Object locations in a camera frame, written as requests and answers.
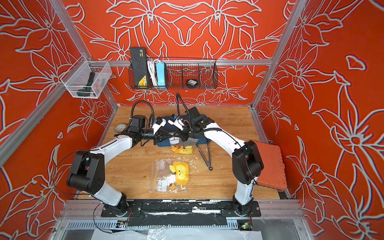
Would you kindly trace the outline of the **clear resealable bag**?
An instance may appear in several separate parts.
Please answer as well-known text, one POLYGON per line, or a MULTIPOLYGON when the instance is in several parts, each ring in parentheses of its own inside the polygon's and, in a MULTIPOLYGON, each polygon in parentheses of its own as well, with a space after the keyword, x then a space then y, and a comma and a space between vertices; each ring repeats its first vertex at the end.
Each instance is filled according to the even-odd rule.
POLYGON ((188 138, 186 141, 182 141, 181 138, 170 138, 171 151, 179 155, 191 155, 194 153, 195 146, 198 143, 198 139, 188 138))

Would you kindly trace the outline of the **black metal tongs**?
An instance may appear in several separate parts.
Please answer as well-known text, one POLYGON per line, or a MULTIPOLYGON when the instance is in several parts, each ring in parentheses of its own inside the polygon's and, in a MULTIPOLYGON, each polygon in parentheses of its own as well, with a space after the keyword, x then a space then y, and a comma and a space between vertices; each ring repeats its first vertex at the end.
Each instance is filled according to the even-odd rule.
POLYGON ((208 167, 209 171, 212 171, 213 167, 212 167, 212 161, 211 161, 210 147, 209 147, 208 143, 206 145, 207 145, 206 146, 207 155, 205 155, 205 153, 203 152, 200 145, 197 145, 197 149, 198 149, 199 153, 201 154, 201 156, 202 156, 206 166, 208 167))

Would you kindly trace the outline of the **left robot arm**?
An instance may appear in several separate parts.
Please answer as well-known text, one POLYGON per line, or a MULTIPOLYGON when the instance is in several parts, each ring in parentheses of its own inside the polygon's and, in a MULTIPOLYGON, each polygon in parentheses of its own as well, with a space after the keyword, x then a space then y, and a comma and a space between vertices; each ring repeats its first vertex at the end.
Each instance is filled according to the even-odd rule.
POLYGON ((106 182, 105 166, 137 144, 143 146, 142 141, 153 141, 157 144, 169 139, 171 135, 162 129, 165 125, 164 119, 155 118, 154 108, 149 102, 135 102, 127 127, 116 134, 114 140, 89 151, 76 152, 68 174, 67 186, 89 194, 118 212, 126 212, 127 197, 106 182))

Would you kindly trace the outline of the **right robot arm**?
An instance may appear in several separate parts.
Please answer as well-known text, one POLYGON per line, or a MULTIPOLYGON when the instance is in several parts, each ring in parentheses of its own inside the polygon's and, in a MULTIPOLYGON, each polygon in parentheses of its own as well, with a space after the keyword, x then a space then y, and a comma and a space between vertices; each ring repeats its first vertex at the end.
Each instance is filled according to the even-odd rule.
POLYGON ((250 214, 254 201, 253 190, 264 169, 257 144, 229 134, 211 118, 204 118, 196 107, 187 108, 179 93, 176 94, 176 100, 178 114, 169 120, 171 125, 178 128, 176 136, 186 141, 190 135, 202 135, 232 157, 232 170, 238 181, 233 209, 239 216, 250 214))

